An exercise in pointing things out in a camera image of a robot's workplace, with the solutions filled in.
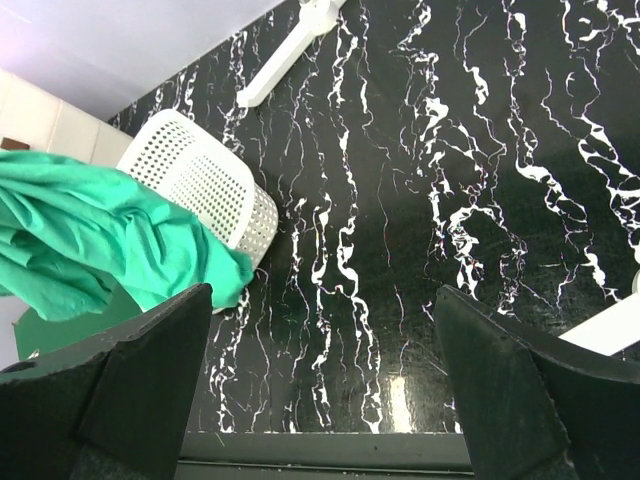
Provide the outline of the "green tank top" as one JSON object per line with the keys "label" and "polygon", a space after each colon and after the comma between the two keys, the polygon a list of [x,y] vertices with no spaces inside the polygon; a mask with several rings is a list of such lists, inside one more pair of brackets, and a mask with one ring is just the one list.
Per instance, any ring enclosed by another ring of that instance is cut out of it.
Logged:
{"label": "green tank top", "polygon": [[47,321],[101,313],[115,287],[148,311],[196,285],[217,309],[253,278],[190,211],[127,174],[36,151],[1,154],[1,293]]}

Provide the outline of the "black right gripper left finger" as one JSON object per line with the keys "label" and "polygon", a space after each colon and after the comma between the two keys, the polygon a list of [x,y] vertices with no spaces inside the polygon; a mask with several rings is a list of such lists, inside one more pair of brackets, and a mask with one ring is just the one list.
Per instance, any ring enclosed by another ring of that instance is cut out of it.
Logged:
{"label": "black right gripper left finger", "polygon": [[4,479],[171,479],[212,319],[212,289],[1,372]]}

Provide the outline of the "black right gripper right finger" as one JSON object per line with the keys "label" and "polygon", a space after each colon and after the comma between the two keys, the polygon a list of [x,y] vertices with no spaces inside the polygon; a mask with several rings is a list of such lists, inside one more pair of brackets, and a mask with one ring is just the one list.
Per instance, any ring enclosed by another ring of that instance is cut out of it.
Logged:
{"label": "black right gripper right finger", "polygon": [[438,290],[434,319],[476,478],[638,478],[638,364],[451,286]]}

